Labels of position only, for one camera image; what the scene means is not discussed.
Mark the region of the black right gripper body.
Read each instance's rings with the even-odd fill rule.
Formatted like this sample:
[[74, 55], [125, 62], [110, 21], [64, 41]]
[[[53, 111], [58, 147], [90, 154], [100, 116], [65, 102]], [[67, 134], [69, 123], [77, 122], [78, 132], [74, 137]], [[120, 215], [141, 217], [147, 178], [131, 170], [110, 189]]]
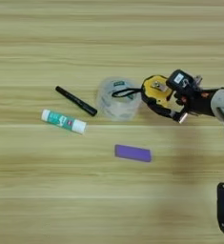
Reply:
[[211, 101], [216, 92], [217, 89], [179, 88], [175, 91], [176, 103], [183, 107], [179, 114], [189, 113], [213, 116]]

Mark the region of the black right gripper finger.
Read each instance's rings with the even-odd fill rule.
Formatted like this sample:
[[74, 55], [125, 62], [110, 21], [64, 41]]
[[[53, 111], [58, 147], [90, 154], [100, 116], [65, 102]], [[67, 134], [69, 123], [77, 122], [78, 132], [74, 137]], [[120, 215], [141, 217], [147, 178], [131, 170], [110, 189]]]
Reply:
[[172, 119], [176, 122], [180, 122], [183, 115], [184, 115], [184, 110], [181, 110], [180, 112], [172, 111]]
[[166, 96], [166, 101], [168, 104], [171, 104], [171, 103], [174, 103], [177, 105], [182, 104], [181, 95], [176, 91], [169, 91], [169, 93]]

